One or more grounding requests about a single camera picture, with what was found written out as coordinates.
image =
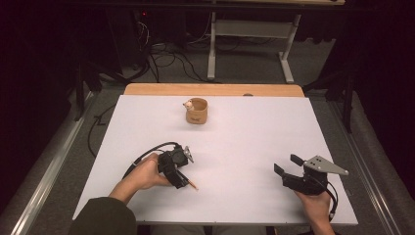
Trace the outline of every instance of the metal stand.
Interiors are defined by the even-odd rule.
[[[286,38],[284,52],[279,52],[279,60],[284,72],[287,83],[294,83],[290,65],[287,61],[294,37],[299,27],[301,15],[296,15],[292,23],[269,23],[269,22],[249,22],[249,21],[226,21],[216,20],[216,12],[211,13],[210,25],[210,50],[207,63],[207,79],[214,80],[216,70],[216,35],[228,36],[251,36],[251,37],[275,37]]]

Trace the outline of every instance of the table leg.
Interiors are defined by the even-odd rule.
[[[208,53],[208,64],[207,64],[207,79],[214,80],[214,73],[216,70],[216,50],[215,50],[215,39],[216,39],[216,13],[211,13],[211,25],[210,25],[210,50]]]
[[[291,47],[293,46],[294,37],[297,33],[297,28],[299,27],[301,15],[296,15],[293,21],[293,26],[291,27],[290,34],[287,38],[287,44],[284,52],[279,53],[281,67],[283,68],[283,73],[286,78],[287,83],[294,83],[293,75],[291,74],[290,65],[288,64],[288,55],[290,53]]]

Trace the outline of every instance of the wooden table edge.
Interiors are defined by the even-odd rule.
[[[131,83],[124,95],[304,97],[294,84]]]

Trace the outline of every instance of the dark background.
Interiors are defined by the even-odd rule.
[[[356,1],[355,4],[371,6],[373,2]],[[51,0],[3,4],[0,10],[0,211],[7,206],[67,116],[68,95],[75,86],[80,58],[113,71],[122,66],[104,10],[68,8]],[[355,55],[361,56],[355,90],[387,155],[414,197],[411,171],[415,166],[412,148],[415,146],[412,91],[415,21],[409,1],[389,4],[388,11],[380,15],[347,18],[305,14],[296,40],[312,37],[318,43],[337,38],[322,76],[341,69]],[[146,21],[157,33],[155,38],[182,46],[185,46],[185,32],[195,36],[203,33],[208,17],[204,13],[178,14],[177,11],[149,13]]]

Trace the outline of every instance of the metal rail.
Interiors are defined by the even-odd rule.
[[[85,109],[87,112],[91,108],[93,102],[96,100],[96,96],[93,96],[92,92],[89,92],[85,100],[87,101]],[[15,228],[13,229],[12,235],[24,235],[27,234],[27,232],[30,230],[31,225],[39,215],[56,179],[58,178],[59,172],[64,165],[65,159],[67,158],[68,152],[76,137],[76,134],[84,122],[84,117],[85,116],[81,117],[79,121],[75,122],[71,127],[70,133],[68,134],[65,143],[63,143],[62,148],[60,148],[60,150],[55,154],[53,160],[46,169],[45,174],[37,185],[36,190],[31,196],[30,201],[28,202]]]
[[[330,110],[336,117],[336,121],[339,127],[342,129],[342,133],[346,138],[347,144],[352,151],[353,162],[356,165],[356,169],[362,178],[363,185],[367,190],[369,198],[372,201],[373,207],[375,208],[378,217],[385,228],[385,231],[390,235],[400,235],[400,230],[392,216],[384,195],[376,184],[373,175],[369,170],[369,167],[364,161],[363,156],[360,154],[360,151],[354,142],[353,136],[347,132],[345,126],[342,123],[342,115],[339,106],[335,102],[329,102],[329,106]]]

